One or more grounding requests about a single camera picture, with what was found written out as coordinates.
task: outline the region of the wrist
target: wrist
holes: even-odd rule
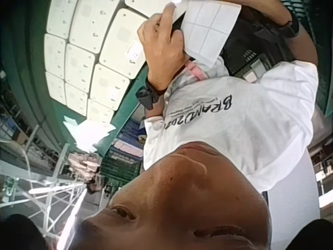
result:
[[[254,4],[250,6],[263,15],[271,19],[279,26],[284,26],[288,22],[292,21],[292,16],[289,10],[280,1],[270,1],[270,4]]]
[[[154,76],[151,72],[148,73],[148,81],[158,91],[164,91],[168,88],[171,81]]]

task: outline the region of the white t-shirt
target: white t-shirt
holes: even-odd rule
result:
[[[145,120],[144,168],[200,141],[233,162],[258,192],[268,191],[291,173],[313,137],[317,68],[282,62],[251,84],[228,76],[219,60],[206,71],[209,80],[195,82],[184,70],[165,95],[164,117]]]

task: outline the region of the hair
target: hair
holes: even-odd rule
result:
[[[26,216],[11,215],[0,221],[1,245],[11,250],[48,250],[46,240]]]
[[[88,193],[88,194],[94,194],[94,193],[97,193],[97,191],[94,191],[94,190],[91,189],[90,184],[93,184],[93,183],[88,183],[88,184],[87,184],[87,193]]]

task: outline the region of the fluorescent light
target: fluorescent light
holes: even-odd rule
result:
[[[332,202],[333,202],[333,190],[319,197],[320,208],[325,207]]]
[[[82,186],[82,184],[72,184],[72,185],[65,185],[65,186],[55,186],[55,187],[39,187],[37,189],[29,190],[29,194],[43,194],[53,191],[59,191],[64,189],[74,188],[76,186]]]
[[[83,190],[82,194],[80,195],[80,197],[78,199],[78,202],[75,204],[75,206],[71,212],[71,215],[69,216],[69,218],[65,224],[65,227],[63,228],[61,237],[60,237],[58,245],[57,245],[58,250],[63,250],[65,248],[68,236],[75,223],[75,215],[78,213],[86,193],[87,193],[87,189]]]

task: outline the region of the sleeve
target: sleeve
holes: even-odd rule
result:
[[[144,147],[144,169],[150,168],[158,158],[158,144],[164,129],[164,119],[161,116],[145,120],[147,140]]]
[[[305,133],[306,145],[313,137],[312,116],[318,89],[317,67],[309,62],[281,62],[265,73],[258,83],[273,104],[293,119]]]

